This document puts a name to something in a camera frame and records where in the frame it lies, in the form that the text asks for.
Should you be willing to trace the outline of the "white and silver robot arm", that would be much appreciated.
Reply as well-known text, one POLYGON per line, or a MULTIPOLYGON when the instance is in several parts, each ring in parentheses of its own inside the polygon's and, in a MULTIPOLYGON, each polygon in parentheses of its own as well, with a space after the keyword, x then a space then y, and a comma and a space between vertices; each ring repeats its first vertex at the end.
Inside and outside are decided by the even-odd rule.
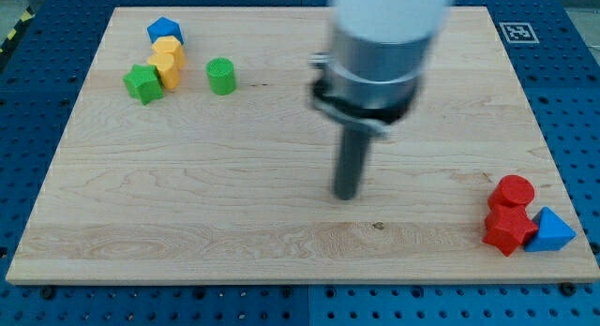
POLYGON ((346 128, 384 136, 409 110, 429 44, 454 0, 330 0, 329 43, 311 64, 312 106, 346 128))

